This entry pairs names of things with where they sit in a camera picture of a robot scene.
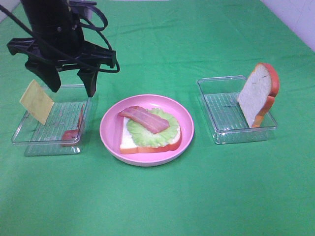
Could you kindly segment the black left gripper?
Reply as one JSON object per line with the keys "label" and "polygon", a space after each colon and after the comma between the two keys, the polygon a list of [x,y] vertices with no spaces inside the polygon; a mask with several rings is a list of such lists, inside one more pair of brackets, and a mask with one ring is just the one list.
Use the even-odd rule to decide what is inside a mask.
{"label": "black left gripper", "polygon": [[27,70],[37,75],[52,92],[61,86],[59,71],[80,69],[77,73],[83,82],[88,97],[96,92],[98,72],[114,72],[117,67],[116,52],[84,41],[83,47],[74,55],[64,53],[40,38],[22,22],[16,22],[31,37],[13,38],[7,44],[12,55],[22,53],[30,56],[25,63]]}

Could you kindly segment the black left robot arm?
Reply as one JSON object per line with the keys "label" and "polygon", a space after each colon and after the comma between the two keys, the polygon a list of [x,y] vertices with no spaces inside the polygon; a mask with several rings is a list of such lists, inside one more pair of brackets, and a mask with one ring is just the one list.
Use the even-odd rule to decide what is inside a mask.
{"label": "black left robot arm", "polygon": [[96,92],[99,72],[118,73],[116,52],[102,34],[106,16],[88,0],[23,0],[30,23],[27,28],[3,6],[30,38],[13,38],[7,47],[12,55],[25,54],[26,69],[37,75],[51,91],[61,87],[60,71],[78,70],[88,97]]}

